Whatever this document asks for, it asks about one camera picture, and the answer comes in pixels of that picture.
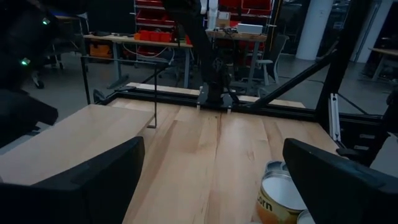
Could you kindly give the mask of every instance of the chair back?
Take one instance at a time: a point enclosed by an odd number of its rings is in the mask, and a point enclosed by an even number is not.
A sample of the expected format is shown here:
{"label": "chair back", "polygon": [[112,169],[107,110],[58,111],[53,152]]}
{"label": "chair back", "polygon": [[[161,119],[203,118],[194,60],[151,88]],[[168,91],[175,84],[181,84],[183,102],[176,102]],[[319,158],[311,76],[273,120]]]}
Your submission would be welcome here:
{"label": "chair back", "polygon": [[269,58],[265,58],[265,59],[271,60],[274,63],[276,63],[278,61],[279,55],[282,52],[282,50],[284,49],[286,41],[288,39],[289,39],[288,36],[278,34],[275,38],[274,44],[272,45],[271,52],[269,54]]}

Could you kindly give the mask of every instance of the green light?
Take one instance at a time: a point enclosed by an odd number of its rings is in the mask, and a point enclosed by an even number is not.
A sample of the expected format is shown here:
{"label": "green light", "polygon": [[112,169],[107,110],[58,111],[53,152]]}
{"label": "green light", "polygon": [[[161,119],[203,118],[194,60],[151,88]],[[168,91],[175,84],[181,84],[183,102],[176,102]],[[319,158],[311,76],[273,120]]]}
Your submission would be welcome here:
{"label": "green light", "polygon": [[28,58],[24,58],[21,60],[21,65],[23,65],[23,66],[28,66],[29,63],[30,63],[30,60]]}
{"label": "green light", "polygon": [[42,23],[43,23],[44,25],[49,25],[49,24],[50,24],[50,21],[49,21],[47,18],[43,18]]}

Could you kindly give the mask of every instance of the chair wheel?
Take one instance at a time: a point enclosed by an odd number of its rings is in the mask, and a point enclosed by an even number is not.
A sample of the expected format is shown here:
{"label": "chair wheel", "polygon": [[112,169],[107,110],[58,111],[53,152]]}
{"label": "chair wheel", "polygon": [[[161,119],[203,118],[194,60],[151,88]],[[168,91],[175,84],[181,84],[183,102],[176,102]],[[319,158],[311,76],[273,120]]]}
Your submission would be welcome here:
{"label": "chair wheel", "polygon": [[36,88],[42,90],[42,89],[44,89],[44,82],[41,80],[38,80],[37,83],[35,82],[35,86],[36,86]]}

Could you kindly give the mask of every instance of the can label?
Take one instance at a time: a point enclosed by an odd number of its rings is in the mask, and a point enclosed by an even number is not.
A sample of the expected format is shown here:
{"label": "can label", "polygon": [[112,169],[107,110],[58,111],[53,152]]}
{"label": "can label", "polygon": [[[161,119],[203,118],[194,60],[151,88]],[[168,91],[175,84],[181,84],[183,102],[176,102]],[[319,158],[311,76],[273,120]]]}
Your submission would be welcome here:
{"label": "can label", "polygon": [[300,211],[279,205],[261,187],[257,196],[257,214],[264,224],[296,224]]}

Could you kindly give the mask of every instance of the wooden tabletop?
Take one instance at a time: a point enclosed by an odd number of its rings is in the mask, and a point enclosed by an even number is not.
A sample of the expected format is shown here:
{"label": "wooden tabletop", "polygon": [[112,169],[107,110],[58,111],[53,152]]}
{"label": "wooden tabletop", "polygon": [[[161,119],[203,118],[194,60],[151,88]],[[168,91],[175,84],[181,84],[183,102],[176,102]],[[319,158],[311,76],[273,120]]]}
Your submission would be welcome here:
{"label": "wooden tabletop", "polygon": [[89,105],[0,155],[0,176],[7,183],[35,184],[140,135],[153,117],[153,110]]}
{"label": "wooden tabletop", "polygon": [[257,34],[227,34],[222,30],[206,30],[207,35],[209,37],[214,37],[218,39],[233,39],[233,40],[246,40],[251,42],[265,42],[267,40],[266,35],[257,35]]}
{"label": "wooden tabletop", "polygon": [[[109,106],[153,110],[152,102],[124,98]],[[146,157],[125,224],[249,223],[265,165],[283,160],[285,138],[337,148],[317,123],[163,103],[158,128],[142,135]]]}
{"label": "wooden tabletop", "polygon": [[386,55],[398,56],[398,50],[394,49],[377,49],[377,48],[370,48],[370,50],[379,52]]}
{"label": "wooden tabletop", "polygon": [[[132,43],[132,44],[141,44],[141,45],[153,45],[153,46],[160,46],[160,47],[178,47],[178,43],[166,43],[166,42],[154,42],[154,41],[147,41],[147,40],[136,40],[133,37],[122,36],[118,37],[115,35],[107,35],[104,37],[99,37],[95,35],[84,35],[86,39],[94,39],[94,40],[110,40],[112,42],[117,43]],[[193,46],[186,43],[180,43],[180,47],[185,48],[192,48]]]}

